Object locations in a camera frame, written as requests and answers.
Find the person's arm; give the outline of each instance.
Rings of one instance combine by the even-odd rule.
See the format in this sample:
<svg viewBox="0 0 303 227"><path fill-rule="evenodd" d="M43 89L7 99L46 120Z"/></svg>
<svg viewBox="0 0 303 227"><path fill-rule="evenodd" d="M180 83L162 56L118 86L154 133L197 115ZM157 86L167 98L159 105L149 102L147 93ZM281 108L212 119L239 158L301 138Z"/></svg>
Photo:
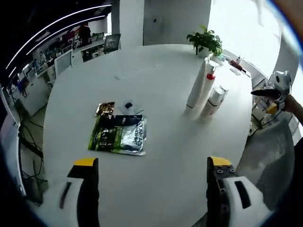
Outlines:
<svg viewBox="0 0 303 227"><path fill-rule="evenodd" d="M303 107L295 100L292 95L288 95L285 103L285 110L293 113L298 121L303 125Z"/></svg>

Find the white desk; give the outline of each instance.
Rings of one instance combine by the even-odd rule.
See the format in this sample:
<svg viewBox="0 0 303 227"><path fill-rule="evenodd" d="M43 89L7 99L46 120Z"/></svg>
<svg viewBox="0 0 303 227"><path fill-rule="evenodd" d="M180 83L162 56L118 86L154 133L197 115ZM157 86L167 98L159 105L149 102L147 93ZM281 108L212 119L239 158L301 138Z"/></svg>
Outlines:
<svg viewBox="0 0 303 227"><path fill-rule="evenodd" d="M45 172L50 187L76 159L98 157L100 226L190 227L206 212L206 159L237 166L250 128L251 79L217 73L230 91L212 121L183 115L201 66L189 45L116 51L68 69L56 80L44 124ZM147 115L147 155L89 151L100 102L128 98Z"/></svg>

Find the white plant pot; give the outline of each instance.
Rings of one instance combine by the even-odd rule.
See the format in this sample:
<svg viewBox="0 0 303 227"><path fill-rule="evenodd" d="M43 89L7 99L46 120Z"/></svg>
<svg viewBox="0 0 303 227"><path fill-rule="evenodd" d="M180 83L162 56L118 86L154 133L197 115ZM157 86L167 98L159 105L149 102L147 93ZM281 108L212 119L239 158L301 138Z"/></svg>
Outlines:
<svg viewBox="0 0 303 227"><path fill-rule="evenodd" d="M210 55L212 52L209 51L207 47L203 47L203 50L198 52L199 58L206 58L208 55Z"/></svg>

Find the hand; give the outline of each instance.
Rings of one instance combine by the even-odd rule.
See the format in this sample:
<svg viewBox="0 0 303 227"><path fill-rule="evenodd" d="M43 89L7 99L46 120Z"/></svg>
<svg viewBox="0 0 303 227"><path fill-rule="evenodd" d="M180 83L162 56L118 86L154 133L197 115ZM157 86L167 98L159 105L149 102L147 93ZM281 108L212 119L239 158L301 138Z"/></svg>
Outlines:
<svg viewBox="0 0 303 227"><path fill-rule="evenodd" d="M294 113L297 109L298 102L292 95L288 95L285 101L285 111Z"/></svg>

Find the ceiling light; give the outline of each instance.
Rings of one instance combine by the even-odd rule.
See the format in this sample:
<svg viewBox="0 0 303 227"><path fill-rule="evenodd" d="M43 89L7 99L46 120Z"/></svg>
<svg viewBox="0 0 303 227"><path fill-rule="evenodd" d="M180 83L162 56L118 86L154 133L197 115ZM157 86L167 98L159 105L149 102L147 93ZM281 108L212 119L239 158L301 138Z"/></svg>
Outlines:
<svg viewBox="0 0 303 227"><path fill-rule="evenodd" d="M77 13L81 13L81 12L84 12L84 11L87 11L87 10L90 10L90 9L97 9L97 8L100 8L100 7L107 7L107 6L111 6L112 4L108 4L108 5L103 5L103 6L94 6L94 7L91 7L91 8L87 8L87 9L82 9L80 11L77 11L77 12L74 12L74 13L71 13L69 15L66 15L56 21L54 21L53 23L49 24L48 26L46 26L45 28L41 29L39 32L37 32L33 37L31 37L18 51L17 53L14 55L14 57L10 60L9 64L7 65L7 67L5 68L6 70L8 69L9 65L12 63L12 61L15 59L15 57L20 53L20 51L30 42L32 41L37 35L39 35L41 32L43 32L44 30L46 30L48 27L52 26L53 24L57 23L58 21L60 20L63 20L67 17L70 17L72 15L75 15Z"/></svg>
<svg viewBox="0 0 303 227"><path fill-rule="evenodd" d="M27 55L28 55L29 53L31 53L36 47L38 47L41 43L43 43L45 40L47 40L48 38L52 37L53 35L55 35L55 34L61 32L61 31L65 30L65 29L67 29L67 28L69 28L69 27L71 27L71 26L74 26L74 25L76 25L76 24L79 24L79 23L82 23L82 22L85 22L85 21L88 21L88 20L93 20L93 19L96 19L96 18L100 18L100 17L105 17L105 16L92 17L92 18L89 18L89 19L86 19L86 20L82 20L82 21L79 21L79 22L74 23L74 24L72 24L72 25L68 25L67 27L62 28L62 29L60 29L59 31L56 31L56 32L52 33L50 36L46 37L44 40L42 40L42 41L39 42L36 46L34 46L34 47L27 53Z"/></svg>
<svg viewBox="0 0 303 227"><path fill-rule="evenodd" d="M15 68L12 70L12 72L11 72L10 75L9 75L9 77L13 74L13 72L15 71L16 68L17 68L17 67L15 67Z"/></svg>

